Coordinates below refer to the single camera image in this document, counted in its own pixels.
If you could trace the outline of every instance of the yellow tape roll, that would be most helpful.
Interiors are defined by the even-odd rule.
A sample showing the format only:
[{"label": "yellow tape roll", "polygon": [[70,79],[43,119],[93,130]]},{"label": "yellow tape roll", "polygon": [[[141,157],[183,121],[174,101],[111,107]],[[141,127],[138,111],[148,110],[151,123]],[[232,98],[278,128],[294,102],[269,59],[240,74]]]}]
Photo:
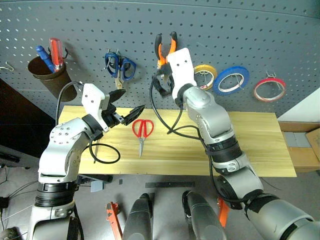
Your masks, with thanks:
[{"label": "yellow tape roll", "polygon": [[207,64],[195,66],[194,67],[194,75],[196,75],[196,74],[210,74],[211,75],[211,80],[207,84],[200,86],[200,88],[203,90],[209,90],[210,88],[212,88],[212,86],[214,84],[214,79],[218,76],[217,70],[213,66],[210,66]]}]

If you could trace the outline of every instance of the orange pliers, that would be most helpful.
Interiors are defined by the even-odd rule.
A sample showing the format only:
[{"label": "orange pliers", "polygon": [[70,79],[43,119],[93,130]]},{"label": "orange pliers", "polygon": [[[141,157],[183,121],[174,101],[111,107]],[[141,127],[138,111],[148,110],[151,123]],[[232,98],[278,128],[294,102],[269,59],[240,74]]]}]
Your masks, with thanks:
[{"label": "orange pliers", "polygon": [[[177,33],[175,31],[171,32],[170,36],[171,36],[171,47],[170,47],[170,51],[168,54],[171,54],[176,51],[177,43],[178,43]],[[168,63],[167,57],[163,57],[163,55],[162,55],[161,41],[162,41],[162,34],[160,33],[155,37],[155,42],[154,42],[154,52],[155,52],[156,57],[158,58],[158,63],[157,63],[158,69],[160,69],[162,67],[162,65],[165,65]]]}]

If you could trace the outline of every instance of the blue screwdriver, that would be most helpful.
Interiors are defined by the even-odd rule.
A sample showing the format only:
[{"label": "blue screwdriver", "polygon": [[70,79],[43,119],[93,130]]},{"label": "blue screwdriver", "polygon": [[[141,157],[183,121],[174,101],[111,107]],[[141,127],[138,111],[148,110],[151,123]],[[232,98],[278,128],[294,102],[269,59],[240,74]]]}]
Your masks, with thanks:
[{"label": "blue screwdriver", "polygon": [[35,47],[35,50],[39,54],[40,58],[44,61],[44,63],[47,65],[47,67],[50,69],[52,73],[55,72],[55,66],[51,61],[51,58],[49,57],[48,53],[44,49],[43,46],[39,45]]}]

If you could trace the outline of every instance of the cardboard box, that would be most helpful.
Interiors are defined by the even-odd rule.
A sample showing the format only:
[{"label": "cardboard box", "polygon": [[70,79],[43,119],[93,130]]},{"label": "cardboard box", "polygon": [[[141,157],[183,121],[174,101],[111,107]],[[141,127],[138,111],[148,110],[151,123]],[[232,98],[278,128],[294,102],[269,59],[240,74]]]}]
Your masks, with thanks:
[{"label": "cardboard box", "polygon": [[306,135],[315,155],[320,160],[320,128],[308,132]]},{"label": "cardboard box", "polygon": [[320,128],[320,122],[279,121],[282,132],[308,133]]},{"label": "cardboard box", "polygon": [[311,147],[288,147],[288,151],[297,173],[320,170],[320,162]]}]

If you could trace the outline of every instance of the scissors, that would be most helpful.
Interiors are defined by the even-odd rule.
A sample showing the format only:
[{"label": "scissors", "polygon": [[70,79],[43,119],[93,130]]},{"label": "scissors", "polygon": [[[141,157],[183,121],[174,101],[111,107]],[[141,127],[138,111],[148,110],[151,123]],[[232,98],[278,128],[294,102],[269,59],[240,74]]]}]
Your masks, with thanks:
[{"label": "scissors", "polygon": [[[136,126],[137,123],[140,123],[138,133],[136,132],[136,129],[135,129],[135,126]],[[147,125],[147,123],[151,124],[151,130],[150,130],[149,133],[148,133],[148,125]],[[133,122],[133,124],[132,124],[132,131],[133,131],[134,135],[137,136],[137,138],[139,139],[139,142],[140,142],[140,149],[139,149],[139,157],[140,158],[141,158],[141,155],[142,155],[142,151],[144,149],[144,141],[153,132],[154,127],[155,127],[154,123],[149,119],[138,119],[138,120],[135,120]]]},{"label": "scissors", "polygon": [[105,68],[115,78],[117,89],[122,89],[123,83],[131,80],[135,75],[137,65],[129,58],[121,56],[119,50],[113,52],[108,49],[104,56],[104,61]]}]

